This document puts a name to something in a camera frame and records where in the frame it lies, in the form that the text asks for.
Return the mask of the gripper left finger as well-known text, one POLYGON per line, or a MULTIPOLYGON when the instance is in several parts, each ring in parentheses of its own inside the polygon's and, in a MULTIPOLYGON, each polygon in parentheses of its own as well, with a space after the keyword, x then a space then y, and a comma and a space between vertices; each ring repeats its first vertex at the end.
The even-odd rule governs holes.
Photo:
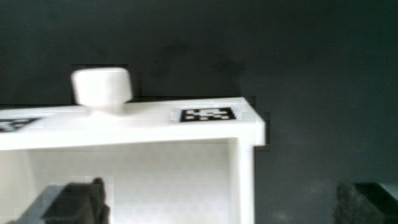
POLYGON ((44 224, 110 224, 104 182, 69 183, 42 214, 44 224))

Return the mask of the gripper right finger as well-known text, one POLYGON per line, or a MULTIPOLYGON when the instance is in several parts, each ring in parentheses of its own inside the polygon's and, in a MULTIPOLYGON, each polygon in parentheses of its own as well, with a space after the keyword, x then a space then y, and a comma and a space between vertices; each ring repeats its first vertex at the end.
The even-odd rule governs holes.
POLYGON ((398 183, 341 182, 335 224, 398 224, 398 183))

